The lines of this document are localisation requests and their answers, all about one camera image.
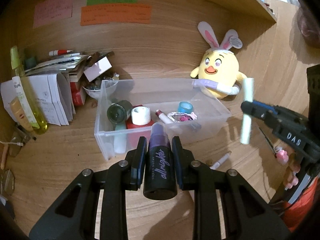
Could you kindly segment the pale green tube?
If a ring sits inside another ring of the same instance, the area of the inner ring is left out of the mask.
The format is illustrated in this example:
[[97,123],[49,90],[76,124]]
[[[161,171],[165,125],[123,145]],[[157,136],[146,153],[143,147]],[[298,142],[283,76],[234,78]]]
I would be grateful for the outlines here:
[[240,134],[240,142],[244,145],[248,145],[251,136],[252,126],[252,103],[253,103],[253,90],[254,90],[254,79],[248,77],[244,79],[242,88],[244,91],[244,101],[241,104],[241,110],[243,112],[242,128]]

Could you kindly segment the purple black allnighter spray bottle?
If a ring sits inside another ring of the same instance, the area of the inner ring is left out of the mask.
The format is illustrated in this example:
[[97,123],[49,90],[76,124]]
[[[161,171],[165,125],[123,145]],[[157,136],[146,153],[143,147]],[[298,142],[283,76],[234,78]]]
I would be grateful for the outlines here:
[[165,126],[160,122],[151,126],[143,194],[151,200],[169,200],[177,195],[174,157]]

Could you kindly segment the dark green spray bottle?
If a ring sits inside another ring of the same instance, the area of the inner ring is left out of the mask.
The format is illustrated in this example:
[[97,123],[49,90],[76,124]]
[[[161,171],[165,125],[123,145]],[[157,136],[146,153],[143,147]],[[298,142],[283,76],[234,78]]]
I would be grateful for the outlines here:
[[120,100],[107,109],[107,117],[113,124],[121,124],[131,116],[133,105],[127,100]]

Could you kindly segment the white tape roll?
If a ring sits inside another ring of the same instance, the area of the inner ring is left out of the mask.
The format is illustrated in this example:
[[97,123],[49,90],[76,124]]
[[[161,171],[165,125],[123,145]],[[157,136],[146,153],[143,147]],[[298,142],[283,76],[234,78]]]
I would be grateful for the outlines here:
[[151,112],[149,107],[137,106],[131,111],[131,120],[134,125],[144,126],[151,121]]

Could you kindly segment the pink hair clip charm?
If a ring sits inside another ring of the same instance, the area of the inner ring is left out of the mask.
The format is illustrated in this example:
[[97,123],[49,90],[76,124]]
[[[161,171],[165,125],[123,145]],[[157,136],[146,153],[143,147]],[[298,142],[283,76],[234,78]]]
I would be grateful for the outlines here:
[[288,163],[289,156],[286,150],[284,150],[282,147],[276,147],[274,149],[274,152],[278,163],[280,163],[281,165],[285,165]]

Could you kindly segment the yellow chick bunny plush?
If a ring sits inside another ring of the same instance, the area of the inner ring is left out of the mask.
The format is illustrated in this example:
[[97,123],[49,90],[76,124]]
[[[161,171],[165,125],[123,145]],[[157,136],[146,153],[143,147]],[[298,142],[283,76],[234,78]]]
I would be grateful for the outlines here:
[[240,72],[238,59],[231,51],[232,48],[242,48],[237,31],[230,29],[219,43],[210,24],[202,21],[197,28],[210,48],[204,53],[199,66],[190,73],[190,77],[195,79],[193,85],[218,99],[237,95],[239,85],[247,77]]

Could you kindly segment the dark blue small box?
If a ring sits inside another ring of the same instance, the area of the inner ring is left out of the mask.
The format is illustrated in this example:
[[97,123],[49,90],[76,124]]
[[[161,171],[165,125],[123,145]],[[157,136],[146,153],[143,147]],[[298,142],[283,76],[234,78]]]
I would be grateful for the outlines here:
[[188,126],[193,132],[197,132],[202,128],[201,124],[199,124],[198,122],[192,122]]

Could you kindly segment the blue round container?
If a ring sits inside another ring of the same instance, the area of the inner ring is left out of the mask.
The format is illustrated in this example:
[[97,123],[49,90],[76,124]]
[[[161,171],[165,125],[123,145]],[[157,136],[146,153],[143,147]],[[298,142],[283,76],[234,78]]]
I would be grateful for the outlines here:
[[181,101],[178,105],[177,111],[180,113],[190,114],[193,112],[193,105],[187,101]]

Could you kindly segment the pale pink lotion tube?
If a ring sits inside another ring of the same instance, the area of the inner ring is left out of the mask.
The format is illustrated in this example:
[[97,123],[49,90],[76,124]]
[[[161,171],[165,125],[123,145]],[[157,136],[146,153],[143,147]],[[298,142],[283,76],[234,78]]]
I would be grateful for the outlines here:
[[116,135],[114,136],[114,152],[116,154],[124,154],[126,151],[126,145],[127,145],[127,134],[125,132],[126,124],[116,124],[115,131]]

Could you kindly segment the yellow-green spray bottle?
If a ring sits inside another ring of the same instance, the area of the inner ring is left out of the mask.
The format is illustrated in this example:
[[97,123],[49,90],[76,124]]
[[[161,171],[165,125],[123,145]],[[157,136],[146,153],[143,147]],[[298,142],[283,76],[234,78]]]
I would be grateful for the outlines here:
[[22,60],[20,59],[17,46],[10,48],[12,68],[12,81],[18,100],[22,106],[29,124],[36,134],[44,134],[48,130],[48,124],[36,104],[30,82],[25,76]]

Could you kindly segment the clear plastic storage bin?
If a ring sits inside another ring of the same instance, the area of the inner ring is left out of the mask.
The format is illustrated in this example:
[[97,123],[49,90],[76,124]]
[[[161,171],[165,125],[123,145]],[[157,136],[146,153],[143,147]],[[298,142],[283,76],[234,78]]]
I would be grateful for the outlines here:
[[104,80],[94,135],[105,160],[134,149],[161,122],[169,138],[191,144],[214,137],[230,111],[192,79]]

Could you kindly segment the stack of books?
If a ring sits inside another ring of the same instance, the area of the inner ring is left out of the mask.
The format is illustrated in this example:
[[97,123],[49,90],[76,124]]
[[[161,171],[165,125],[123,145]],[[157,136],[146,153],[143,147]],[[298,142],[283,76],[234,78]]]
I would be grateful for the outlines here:
[[86,92],[82,88],[82,75],[90,58],[88,55],[75,53],[60,56],[55,59],[39,63],[36,67],[26,70],[25,75],[41,75],[61,73],[69,81],[74,106],[83,106],[86,100]]

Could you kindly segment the small white box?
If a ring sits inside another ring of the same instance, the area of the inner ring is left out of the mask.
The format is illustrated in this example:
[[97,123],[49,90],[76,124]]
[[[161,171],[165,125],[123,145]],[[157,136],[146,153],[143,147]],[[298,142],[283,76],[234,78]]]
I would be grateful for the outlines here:
[[107,70],[111,69],[112,65],[108,58],[105,56],[101,58],[99,61],[94,63],[91,67],[88,67],[84,71],[84,75],[86,79],[91,82],[96,79],[98,76],[106,72]]

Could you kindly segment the orange paper note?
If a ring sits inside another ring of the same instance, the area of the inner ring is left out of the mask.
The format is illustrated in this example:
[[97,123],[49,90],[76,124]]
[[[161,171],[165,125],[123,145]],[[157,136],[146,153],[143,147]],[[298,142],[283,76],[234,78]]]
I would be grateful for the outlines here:
[[141,3],[107,3],[81,8],[80,25],[108,23],[150,24],[152,6]]

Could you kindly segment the pink paper note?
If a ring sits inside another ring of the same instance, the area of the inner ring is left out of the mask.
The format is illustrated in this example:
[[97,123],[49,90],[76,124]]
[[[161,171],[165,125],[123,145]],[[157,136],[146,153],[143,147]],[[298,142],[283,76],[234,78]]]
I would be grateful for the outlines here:
[[33,29],[72,17],[73,0],[46,0],[35,6]]

